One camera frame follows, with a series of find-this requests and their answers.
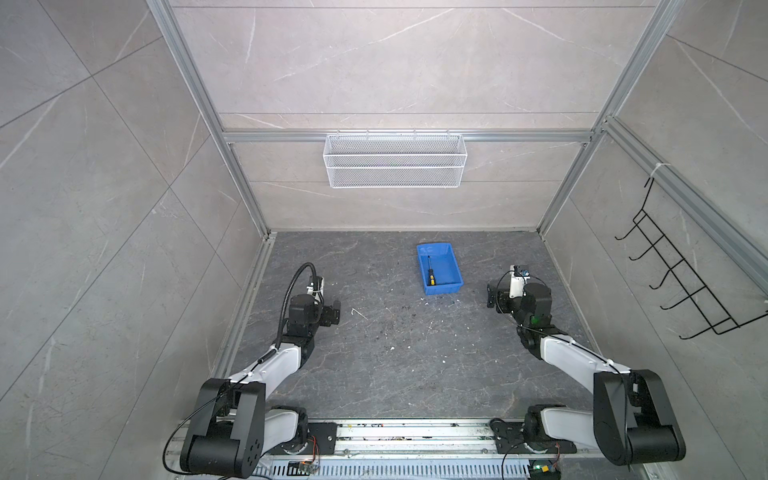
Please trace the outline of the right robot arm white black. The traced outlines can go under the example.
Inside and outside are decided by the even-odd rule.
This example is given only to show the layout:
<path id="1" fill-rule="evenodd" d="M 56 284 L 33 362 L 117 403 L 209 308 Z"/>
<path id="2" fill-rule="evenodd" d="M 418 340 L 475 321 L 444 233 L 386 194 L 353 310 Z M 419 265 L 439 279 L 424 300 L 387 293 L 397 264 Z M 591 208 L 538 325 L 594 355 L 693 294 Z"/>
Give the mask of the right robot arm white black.
<path id="1" fill-rule="evenodd" d="M 504 287 L 502 281 L 509 285 Z M 687 447 L 659 375 L 632 369 L 579 344 L 552 322 L 552 292 L 527 271 L 511 268 L 487 286 L 487 305 L 510 316 L 522 346 L 575 380 L 592 396 L 588 411 L 560 404 L 528 408 L 517 437 L 499 418 L 489 426 L 503 452 L 545 452 L 565 442 L 596 448 L 614 465 L 676 462 Z"/>

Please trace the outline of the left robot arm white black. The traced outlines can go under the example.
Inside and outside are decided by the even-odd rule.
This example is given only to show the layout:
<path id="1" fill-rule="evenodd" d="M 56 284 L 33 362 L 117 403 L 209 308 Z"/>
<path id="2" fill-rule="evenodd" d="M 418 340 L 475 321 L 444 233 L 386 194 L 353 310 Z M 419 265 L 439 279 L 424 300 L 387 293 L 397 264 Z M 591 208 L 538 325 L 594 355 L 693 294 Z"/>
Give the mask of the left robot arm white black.
<path id="1" fill-rule="evenodd" d="M 311 262 L 293 274 L 280 307 L 277 334 L 264 354 L 225 378 L 201 386 L 193 411 L 181 421 L 186 434 L 176 468 L 161 455 L 164 470 L 176 476 L 251 477 L 268 451 L 301 451 L 309 441 L 306 410 L 269 409 L 267 400 L 308 361 L 321 327 L 337 325 L 338 301 L 328 305 L 324 279 Z"/>

